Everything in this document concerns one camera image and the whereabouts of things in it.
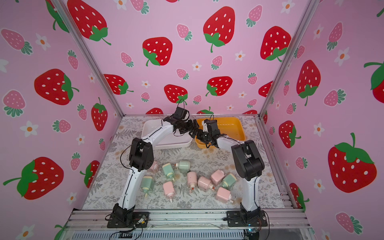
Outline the white plastic storage tray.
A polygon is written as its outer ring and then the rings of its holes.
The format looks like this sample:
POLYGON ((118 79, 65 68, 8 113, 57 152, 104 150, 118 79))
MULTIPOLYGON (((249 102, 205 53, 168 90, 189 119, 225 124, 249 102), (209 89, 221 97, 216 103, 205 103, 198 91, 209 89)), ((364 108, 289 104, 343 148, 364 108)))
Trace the white plastic storage tray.
POLYGON ((153 150, 189 147, 192 138, 188 134, 174 133, 174 126, 163 120, 149 120, 144 123, 141 139, 151 143, 153 150))

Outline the yellow plastic storage tray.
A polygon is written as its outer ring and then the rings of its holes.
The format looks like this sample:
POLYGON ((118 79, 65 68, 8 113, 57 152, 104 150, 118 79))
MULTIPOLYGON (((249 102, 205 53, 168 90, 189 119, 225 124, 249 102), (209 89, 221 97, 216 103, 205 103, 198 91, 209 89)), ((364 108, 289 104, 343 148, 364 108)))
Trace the yellow plastic storage tray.
POLYGON ((216 118, 218 128, 221 134, 226 134, 228 137, 244 142, 246 135, 242 126, 241 121, 235 117, 219 117, 216 118))

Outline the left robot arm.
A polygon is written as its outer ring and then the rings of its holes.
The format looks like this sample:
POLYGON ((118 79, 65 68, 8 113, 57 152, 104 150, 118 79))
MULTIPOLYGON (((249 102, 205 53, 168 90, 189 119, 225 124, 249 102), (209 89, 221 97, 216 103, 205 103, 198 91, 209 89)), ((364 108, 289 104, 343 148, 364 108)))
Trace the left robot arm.
POLYGON ((196 136, 199 124, 186 115, 189 111, 177 107, 175 112, 161 120, 160 125, 143 138, 132 140, 129 153, 128 170, 131 171, 120 200, 114 205, 109 222, 117 221, 118 224, 129 226, 132 224, 133 212, 139 186, 148 169, 154 162, 154 147, 165 137, 179 131, 180 134, 188 133, 191 138, 196 136))

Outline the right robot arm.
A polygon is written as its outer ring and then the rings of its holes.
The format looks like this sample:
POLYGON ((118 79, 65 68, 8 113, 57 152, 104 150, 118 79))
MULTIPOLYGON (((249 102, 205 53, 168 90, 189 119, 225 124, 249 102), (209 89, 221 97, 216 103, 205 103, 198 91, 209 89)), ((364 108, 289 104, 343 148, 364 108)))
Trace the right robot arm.
POLYGON ((197 120, 193 120, 193 129, 189 135, 206 144, 232 153, 238 175, 243 179, 243 199, 240 207, 240 218, 246 225, 255 222, 262 215, 259 203, 259 182, 264 161, 252 140, 239 141, 221 133, 217 120, 206 119, 203 128, 197 120))

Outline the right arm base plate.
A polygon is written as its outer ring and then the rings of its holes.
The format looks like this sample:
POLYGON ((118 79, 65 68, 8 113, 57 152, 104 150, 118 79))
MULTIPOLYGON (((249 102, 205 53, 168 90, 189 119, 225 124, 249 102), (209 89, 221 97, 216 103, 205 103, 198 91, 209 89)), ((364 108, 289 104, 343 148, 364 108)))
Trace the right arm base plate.
POLYGON ((253 211, 250 214, 242 211, 227 211, 223 218, 229 227, 267 227, 268 219, 264 211, 253 211))

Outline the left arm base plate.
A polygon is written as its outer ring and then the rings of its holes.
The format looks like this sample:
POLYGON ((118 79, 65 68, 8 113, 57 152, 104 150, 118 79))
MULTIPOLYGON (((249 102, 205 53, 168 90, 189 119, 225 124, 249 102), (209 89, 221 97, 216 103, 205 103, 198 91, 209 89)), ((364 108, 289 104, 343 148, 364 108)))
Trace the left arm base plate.
POLYGON ((149 221, 149 212, 112 213, 108 220, 108 229, 119 228, 146 228, 149 221))

